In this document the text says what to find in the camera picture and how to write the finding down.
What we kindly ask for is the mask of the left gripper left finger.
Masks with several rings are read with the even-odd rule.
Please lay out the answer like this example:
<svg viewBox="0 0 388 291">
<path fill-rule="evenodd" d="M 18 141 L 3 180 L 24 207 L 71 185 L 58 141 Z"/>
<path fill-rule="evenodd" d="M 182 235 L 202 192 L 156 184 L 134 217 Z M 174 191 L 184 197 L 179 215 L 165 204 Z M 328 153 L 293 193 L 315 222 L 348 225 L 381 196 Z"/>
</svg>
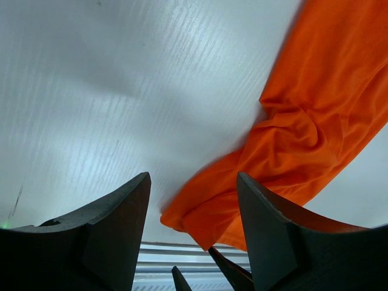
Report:
<svg viewBox="0 0 388 291">
<path fill-rule="evenodd" d="M 1 289 L 130 290 L 150 188 L 143 172 L 40 226 L 1 230 Z"/>
</svg>

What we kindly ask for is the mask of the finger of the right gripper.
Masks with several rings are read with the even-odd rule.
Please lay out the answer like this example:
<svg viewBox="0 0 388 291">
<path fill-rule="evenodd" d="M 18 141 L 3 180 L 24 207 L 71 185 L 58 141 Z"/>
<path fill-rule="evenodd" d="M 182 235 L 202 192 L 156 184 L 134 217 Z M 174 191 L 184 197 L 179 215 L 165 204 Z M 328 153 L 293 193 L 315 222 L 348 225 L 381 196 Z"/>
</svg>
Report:
<svg viewBox="0 0 388 291">
<path fill-rule="evenodd" d="M 225 258 L 214 247 L 209 248 L 208 253 L 235 291 L 254 291 L 254 283 L 250 272 Z"/>
<path fill-rule="evenodd" d="M 177 266 L 172 268 L 172 276 L 176 291 L 192 291 L 188 282 L 185 280 Z"/>
</svg>

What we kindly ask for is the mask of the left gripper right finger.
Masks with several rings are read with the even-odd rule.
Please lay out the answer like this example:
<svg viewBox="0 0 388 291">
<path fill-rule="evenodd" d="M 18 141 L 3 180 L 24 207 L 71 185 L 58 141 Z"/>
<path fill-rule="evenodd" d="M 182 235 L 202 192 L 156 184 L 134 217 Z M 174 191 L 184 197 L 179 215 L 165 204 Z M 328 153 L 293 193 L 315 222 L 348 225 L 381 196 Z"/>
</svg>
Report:
<svg viewBox="0 0 388 291">
<path fill-rule="evenodd" d="M 238 203 L 256 290 L 386 290 L 387 227 L 326 218 L 246 173 Z"/>
</svg>

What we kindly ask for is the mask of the orange t-shirt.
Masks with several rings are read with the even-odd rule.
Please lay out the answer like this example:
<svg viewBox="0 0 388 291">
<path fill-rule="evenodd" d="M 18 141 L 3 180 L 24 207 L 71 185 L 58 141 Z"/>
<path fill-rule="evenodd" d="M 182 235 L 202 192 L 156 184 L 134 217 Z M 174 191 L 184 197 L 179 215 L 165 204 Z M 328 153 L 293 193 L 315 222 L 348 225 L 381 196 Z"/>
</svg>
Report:
<svg viewBox="0 0 388 291">
<path fill-rule="evenodd" d="M 387 123 L 387 2 L 306 1 L 260 97 L 267 119 L 197 173 L 161 215 L 202 249 L 246 250 L 236 179 L 314 198 Z"/>
</svg>

